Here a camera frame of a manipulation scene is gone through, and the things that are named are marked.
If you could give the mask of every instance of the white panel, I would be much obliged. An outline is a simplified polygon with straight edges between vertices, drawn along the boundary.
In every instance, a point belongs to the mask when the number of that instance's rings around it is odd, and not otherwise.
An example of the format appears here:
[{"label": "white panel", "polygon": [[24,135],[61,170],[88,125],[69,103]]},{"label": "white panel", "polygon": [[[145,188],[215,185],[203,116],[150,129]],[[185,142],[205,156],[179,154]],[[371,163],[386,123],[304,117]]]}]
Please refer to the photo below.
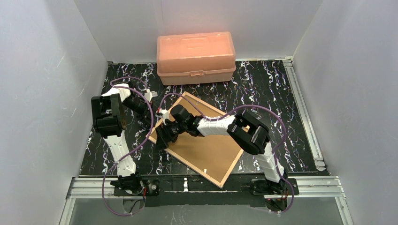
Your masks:
[{"label": "white panel", "polygon": [[155,62],[160,35],[230,31],[237,59],[293,55],[322,0],[75,0],[108,61]]},{"label": "white panel", "polygon": [[107,63],[73,0],[0,3],[1,224],[58,224]]},{"label": "white panel", "polygon": [[397,224],[398,2],[326,0],[294,65],[355,224]]}]

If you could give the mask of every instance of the cork board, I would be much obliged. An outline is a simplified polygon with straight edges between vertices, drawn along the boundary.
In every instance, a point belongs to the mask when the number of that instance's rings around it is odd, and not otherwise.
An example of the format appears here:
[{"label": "cork board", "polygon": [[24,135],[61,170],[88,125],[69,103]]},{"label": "cork board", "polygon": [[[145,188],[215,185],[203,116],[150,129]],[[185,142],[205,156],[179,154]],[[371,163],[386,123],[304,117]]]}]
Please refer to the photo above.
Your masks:
[{"label": "cork board", "polygon": [[[206,116],[217,117],[225,114],[223,111],[187,92],[184,92],[183,96],[194,103]],[[200,115],[182,97],[171,108],[177,104],[184,106],[193,115]],[[155,127],[158,127],[162,122],[160,120]],[[152,130],[149,140],[156,143],[155,129]],[[177,141],[170,143],[169,148],[165,149],[165,151],[220,188],[223,187],[233,167],[243,153],[243,150],[240,149],[239,145],[230,136],[210,135],[206,137],[193,137],[188,133],[179,135]]]}]

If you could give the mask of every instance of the black table surface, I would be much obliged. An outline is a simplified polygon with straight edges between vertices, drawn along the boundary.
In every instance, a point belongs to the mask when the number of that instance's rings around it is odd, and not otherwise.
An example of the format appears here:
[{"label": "black table surface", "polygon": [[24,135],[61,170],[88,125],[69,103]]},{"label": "black table surface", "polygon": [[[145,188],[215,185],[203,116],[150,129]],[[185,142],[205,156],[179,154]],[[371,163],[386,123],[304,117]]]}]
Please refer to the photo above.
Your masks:
[{"label": "black table surface", "polygon": [[[156,63],[113,64],[108,67],[102,93],[110,89],[111,80],[123,76],[136,76],[147,82],[152,91],[158,92],[159,97],[153,100],[155,106],[159,105],[165,94],[171,92],[182,94],[184,91],[225,112],[244,104],[265,106],[278,114],[287,128],[287,141],[277,153],[281,165],[292,173],[316,172],[315,162],[283,62],[281,60],[237,61],[236,67],[230,82],[163,86],[157,76]],[[144,90],[142,84],[138,83],[138,86],[139,89]],[[177,98],[173,96],[166,99],[166,107],[170,108]],[[275,146],[281,141],[280,124],[265,111],[254,109],[252,111],[270,128],[271,142]],[[144,140],[149,127],[135,119],[130,109],[126,108],[125,112],[128,121],[125,137],[129,149],[132,150]],[[193,170],[167,152],[155,151],[150,141],[133,153],[132,157],[141,174],[195,174]],[[113,163],[114,160],[107,144],[92,129],[80,175],[104,175]],[[261,172],[261,169],[254,156],[244,152],[232,173],[254,172]]]}]

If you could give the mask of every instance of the plastic storage box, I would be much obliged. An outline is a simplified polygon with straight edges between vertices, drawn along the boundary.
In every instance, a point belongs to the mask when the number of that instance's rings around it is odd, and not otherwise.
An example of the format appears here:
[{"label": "plastic storage box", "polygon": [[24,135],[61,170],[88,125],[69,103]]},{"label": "plastic storage box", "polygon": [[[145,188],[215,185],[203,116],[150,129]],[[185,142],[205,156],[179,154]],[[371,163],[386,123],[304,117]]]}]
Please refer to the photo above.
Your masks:
[{"label": "plastic storage box", "polygon": [[235,57],[229,32],[158,37],[158,75],[164,85],[230,81]]}]

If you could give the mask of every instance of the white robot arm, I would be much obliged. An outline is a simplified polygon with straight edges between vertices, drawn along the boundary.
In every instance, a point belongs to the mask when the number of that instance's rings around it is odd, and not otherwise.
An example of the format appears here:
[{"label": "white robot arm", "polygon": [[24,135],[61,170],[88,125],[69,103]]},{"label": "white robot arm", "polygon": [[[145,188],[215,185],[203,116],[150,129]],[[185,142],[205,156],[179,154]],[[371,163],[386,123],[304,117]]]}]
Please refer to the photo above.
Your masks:
[{"label": "white robot arm", "polygon": [[[117,86],[134,88],[131,83],[118,84]],[[147,89],[144,96],[151,102],[152,97],[157,96],[157,94]],[[94,129],[101,134],[108,144],[115,162],[129,153],[124,135],[127,122],[123,105],[137,113],[139,120],[150,123],[151,115],[148,106],[143,99],[128,89],[111,88],[101,96],[92,97]],[[116,168],[118,181],[112,181],[112,185],[131,192],[137,192],[143,188],[141,177],[137,172],[137,165],[131,156],[127,156],[120,161]]]},{"label": "white robot arm", "polygon": [[178,135],[183,132],[192,136],[229,135],[244,151],[254,155],[257,159],[263,169],[266,186],[269,190],[282,193],[286,189],[285,182],[279,176],[277,168],[284,178],[287,178],[287,173],[278,161],[275,163],[268,127],[249,111],[237,111],[236,115],[220,120],[193,116],[182,105],[176,105],[171,109],[170,114],[175,121],[166,120],[165,124],[156,128],[158,137],[156,149],[167,148],[168,143],[175,142]]}]

